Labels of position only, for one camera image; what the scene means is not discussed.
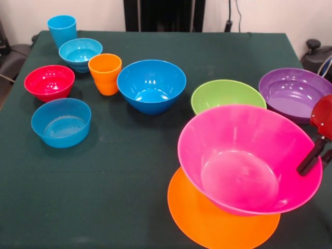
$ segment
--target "orange plate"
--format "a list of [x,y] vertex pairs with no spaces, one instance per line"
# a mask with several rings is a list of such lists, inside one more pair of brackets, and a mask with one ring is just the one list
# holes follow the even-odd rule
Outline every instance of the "orange plate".
[[280,214],[246,217],[222,211],[193,186],[181,168],[171,179],[168,206],[179,229],[211,249],[255,248],[271,237],[280,220]]

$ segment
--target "purple bowl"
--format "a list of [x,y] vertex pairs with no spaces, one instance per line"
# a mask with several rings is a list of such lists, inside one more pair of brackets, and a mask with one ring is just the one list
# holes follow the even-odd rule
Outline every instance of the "purple bowl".
[[328,80],[299,68],[270,71],[260,80],[258,88],[271,109],[296,123],[309,123],[318,100],[332,94]]

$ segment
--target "green bowl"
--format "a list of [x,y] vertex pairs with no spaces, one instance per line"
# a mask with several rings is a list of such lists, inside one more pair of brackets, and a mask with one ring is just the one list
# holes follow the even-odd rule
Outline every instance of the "green bowl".
[[191,106],[196,115],[212,107],[231,104],[254,105],[266,109],[265,100],[256,89],[230,79],[206,82],[191,96]]

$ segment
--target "dark doorway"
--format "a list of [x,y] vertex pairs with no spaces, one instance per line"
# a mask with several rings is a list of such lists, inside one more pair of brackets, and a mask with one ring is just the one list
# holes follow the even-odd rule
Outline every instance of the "dark doorway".
[[205,0],[123,0],[126,31],[202,32]]

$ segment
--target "dark green tablecloth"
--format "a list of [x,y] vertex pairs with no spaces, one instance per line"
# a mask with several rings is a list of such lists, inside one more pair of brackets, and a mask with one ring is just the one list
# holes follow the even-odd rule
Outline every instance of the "dark green tablecloth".
[[[101,96],[89,73],[76,74],[70,96],[91,107],[90,133],[75,147],[48,147],[30,126],[42,103],[23,87],[33,69],[64,64],[50,34],[41,32],[0,112],[0,248],[200,248],[180,232],[167,206],[168,184],[179,167],[177,139],[193,117],[190,95],[209,80],[235,79],[257,88],[270,70],[301,67],[287,37],[86,31],[79,37],[99,40],[123,66],[142,59],[175,63],[187,87],[170,110],[147,116],[120,94]],[[327,168],[317,195],[282,215],[261,248],[331,245],[331,177]]]

